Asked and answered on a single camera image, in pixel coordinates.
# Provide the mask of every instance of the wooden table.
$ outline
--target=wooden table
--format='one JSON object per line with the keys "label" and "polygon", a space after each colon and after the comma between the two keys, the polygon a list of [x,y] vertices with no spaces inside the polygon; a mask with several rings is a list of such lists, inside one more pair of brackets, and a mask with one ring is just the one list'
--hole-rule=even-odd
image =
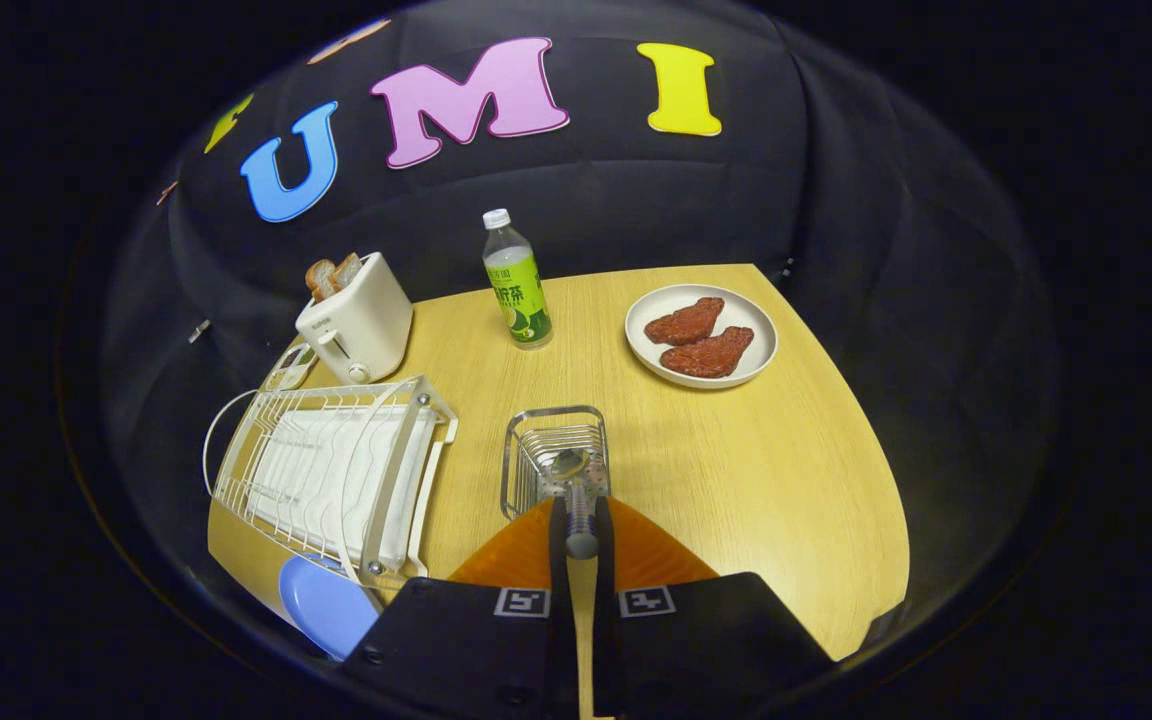
{"label": "wooden table", "polygon": [[[780,350],[759,377],[690,389],[636,359],[626,311],[676,283],[728,288],[767,311]],[[905,596],[905,515],[861,406],[780,291],[753,265],[553,278],[544,290],[554,338],[535,351],[509,342],[491,290],[416,304],[407,356],[387,379],[425,374],[461,418],[429,503],[420,556],[430,577],[447,577],[506,525],[499,491],[508,419],[539,407],[594,406],[607,420],[614,495],[719,574],[761,575],[833,659],[858,650],[870,621]],[[319,363],[305,387],[335,384]],[[214,553],[218,544],[247,546],[244,533],[255,530],[217,520],[215,507],[212,515]],[[243,562],[276,558],[260,546]],[[568,568],[588,717],[594,561],[568,560]]]}

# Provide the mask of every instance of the wire basket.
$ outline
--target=wire basket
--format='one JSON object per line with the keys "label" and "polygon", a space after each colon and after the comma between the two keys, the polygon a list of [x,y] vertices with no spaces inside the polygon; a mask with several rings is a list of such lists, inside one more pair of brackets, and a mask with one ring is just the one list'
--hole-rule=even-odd
{"label": "wire basket", "polygon": [[573,454],[582,458],[582,484],[591,495],[612,495],[607,427],[596,407],[545,407],[513,416],[503,433],[500,511],[515,520],[547,497],[566,495],[570,486],[554,470]]}
{"label": "wire basket", "polygon": [[[439,425],[444,439],[435,441]],[[408,560],[415,575],[429,575],[417,555],[420,530],[456,426],[424,376],[257,392],[214,487],[206,456],[215,422],[207,430],[204,483],[220,505],[293,552],[366,588],[396,588]]]}

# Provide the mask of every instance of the white bottle cap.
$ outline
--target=white bottle cap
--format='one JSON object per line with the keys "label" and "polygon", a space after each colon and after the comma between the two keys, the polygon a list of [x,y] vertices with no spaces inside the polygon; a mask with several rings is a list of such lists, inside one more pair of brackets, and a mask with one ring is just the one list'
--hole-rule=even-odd
{"label": "white bottle cap", "polygon": [[488,228],[493,232],[497,228],[503,228],[509,223],[509,211],[506,209],[490,210],[483,213],[483,227]]}

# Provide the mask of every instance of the toaster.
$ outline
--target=toaster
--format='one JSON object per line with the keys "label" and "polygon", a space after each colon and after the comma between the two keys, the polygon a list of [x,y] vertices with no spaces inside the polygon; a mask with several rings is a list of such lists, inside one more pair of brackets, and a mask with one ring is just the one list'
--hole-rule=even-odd
{"label": "toaster", "polygon": [[310,300],[296,329],[342,384],[376,382],[393,373],[407,351],[412,302],[380,252],[359,258],[349,285],[321,302]]}

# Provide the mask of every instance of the pink letter m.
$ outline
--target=pink letter m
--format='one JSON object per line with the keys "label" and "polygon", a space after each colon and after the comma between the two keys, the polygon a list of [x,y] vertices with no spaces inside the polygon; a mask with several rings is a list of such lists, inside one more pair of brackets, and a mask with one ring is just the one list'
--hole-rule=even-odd
{"label": "pink letter m", "polygon": [[441,141],[425,134],[422,114],[468,145],[479,129],[488,97],[495,97],[497,104],[488,132],[497,137],[535,135],[566,126],[570,115],[554,105],[541,61],[552,45],[548,37],[499,41],[484,51],[465,85],[429,65],[416,65],[376,83],[371,94],[385,97],[394,131],[394,151],[385,164],[394,169],[410,168],[442,150]]}

